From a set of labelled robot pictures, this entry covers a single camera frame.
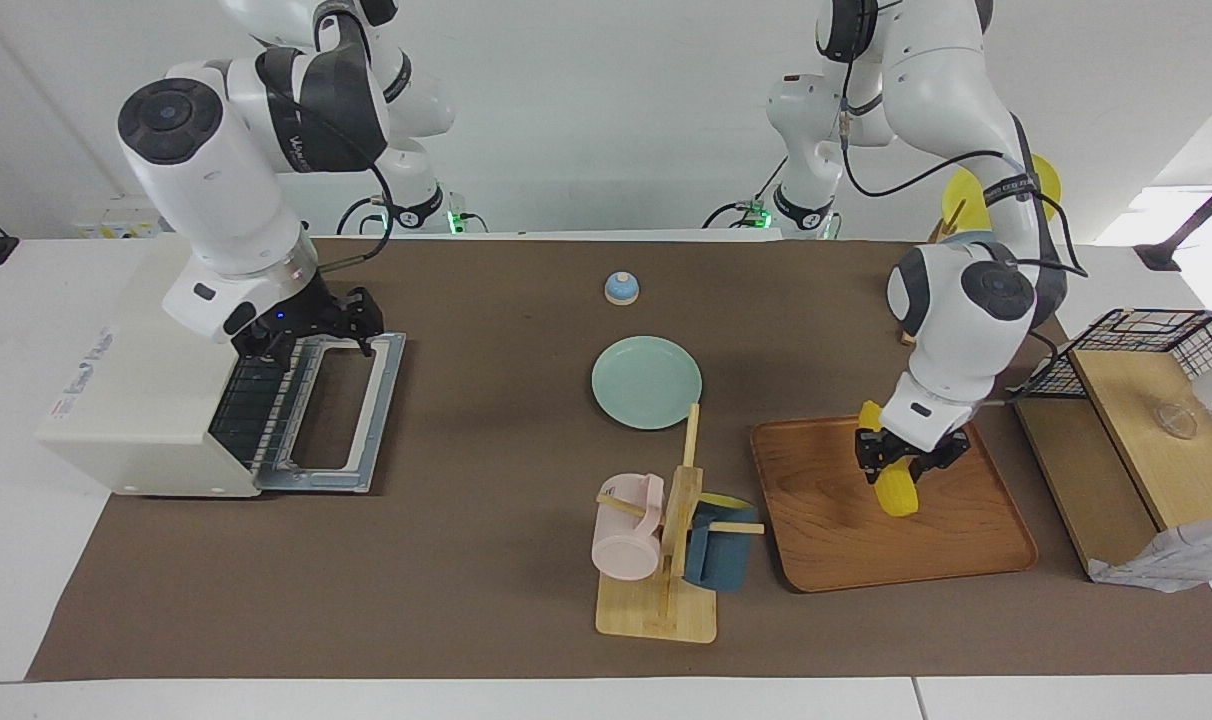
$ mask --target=black wire basket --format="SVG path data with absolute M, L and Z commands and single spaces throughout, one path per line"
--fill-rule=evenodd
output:
M 1086 398 L 1071 350 L 1167 352 L 1188 378 L 1212 368 L 1212 310 L 1113 310 L 1067 348 L 1027 389 L 1029 398 Z

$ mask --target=yellow sponge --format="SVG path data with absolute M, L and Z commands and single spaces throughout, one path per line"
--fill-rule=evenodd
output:
M 886 465 L 871 486 L 877 493 L 881 509 L 891 518 L 907 518 L 917 512 L 917 486 L 914 486 L 911 473 L 908 470 L 909 462 L 911 459 L 908 457 L 901 457 L 893 464 Z
M 863 401 L 859 408 L 859 427 L 871 432 L 881 430 L 881 406 L 871 400 Z

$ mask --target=mug handle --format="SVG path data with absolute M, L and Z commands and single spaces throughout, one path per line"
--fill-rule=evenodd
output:
M 664 514 L 664 478 L 646 475 L 644 482 L 646 482 L 646 515 L 642 515 L 635 532 L 639 536 L 650 536 L 661 526 L 661 515 Z

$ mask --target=wooden tray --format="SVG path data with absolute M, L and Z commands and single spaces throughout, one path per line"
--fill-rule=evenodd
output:
M 1037 547 L 978 432 L 972 448 L 917 484 L 921 512 L 881 512 L 854 459 L 856 418 L 789 419 L 753 429 L 774 542 L 797 592 L 1012 573 Z

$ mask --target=wooden peg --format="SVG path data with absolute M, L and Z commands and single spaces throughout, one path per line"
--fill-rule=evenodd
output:
M 699 404 L 693 402 L 690 405 L 690 415 L 687 416 L 687 442 L 685 442 L 685 451 L 682 453 L 682 465 L 685 468 L 694 468 L 694 442 L 699 436 Z
M 708 524 L 708 530 L 714 533 L 738 533 L 743 536 L 765 536 L 766 525 L 760 522 L 722 522 L 715 521 Z
M 631 502 L 621 499 L 612 495 L 601 493 L 598 496 L 598 504 L 612 507 L 612 509 L 624 512 L 627 515 L 633 515 L 633 518 L 646 518 L 646 509 L 641 505 L 634 505 Z

